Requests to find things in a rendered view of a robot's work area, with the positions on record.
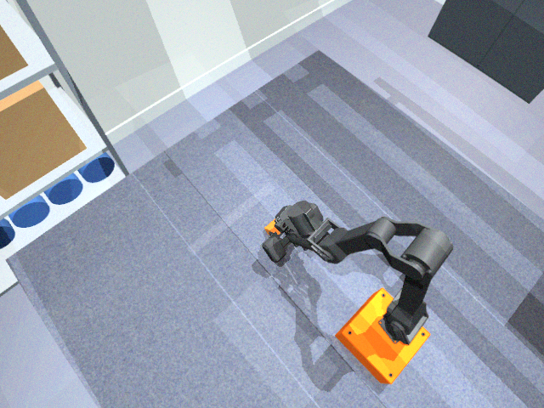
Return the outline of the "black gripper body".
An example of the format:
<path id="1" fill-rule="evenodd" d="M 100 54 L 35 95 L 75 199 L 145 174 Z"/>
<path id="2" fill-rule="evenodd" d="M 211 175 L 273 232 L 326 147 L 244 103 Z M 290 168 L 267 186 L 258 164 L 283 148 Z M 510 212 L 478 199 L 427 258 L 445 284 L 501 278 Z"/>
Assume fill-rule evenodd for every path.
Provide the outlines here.
<path id="1" fill-rule="evenodd" d="M 323 216 L 317 205 L 315 205 L 314 203 L 309 203 L 309 205 L 314 210 L 317 218 L 320 221 L 323 221 Z M 304 251 L 308 250 L 302 245 L 301 235 L 298 233 L 298 231 L 296 231 L 294 235 L 286 235 L 283 239 L 278 236 L 271 236 L 263 243 L 262 248 L 265 250 L 272 262 L 278 263 L 283 257 L 286 256 L 287 247 L 291 243 L 293 243 L 295 247 L 301 246 Z"/>

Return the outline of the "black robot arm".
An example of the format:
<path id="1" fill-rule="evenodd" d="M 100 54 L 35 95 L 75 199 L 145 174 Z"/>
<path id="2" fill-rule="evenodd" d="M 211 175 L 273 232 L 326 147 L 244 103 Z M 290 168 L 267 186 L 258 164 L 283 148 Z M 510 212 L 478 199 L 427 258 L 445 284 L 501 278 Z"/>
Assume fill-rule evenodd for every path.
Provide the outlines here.
<path id="1" fill-rule="evenodd" d="M 409 345 L 427 321 L 423 299 L 431 280 L 453 251 L 448 236 L 426 224 L 381 217 L 346 230 L 329 218 L 320 221 L 307 201 L 283 207 L 275 215 L 274 227 L 286 235 L 297 231 L 302 245 L 329 264 L 339 264 L 350 254 L 371 249 L 384 254 L 393 269 L 405 275 L 403 288 L 378 321 L 393 344 L 401 341 Z M 334 230 L 329 234 L 331 228 Z M 395 235 L 416 237 L 400 257 L 387 245 Z"/>

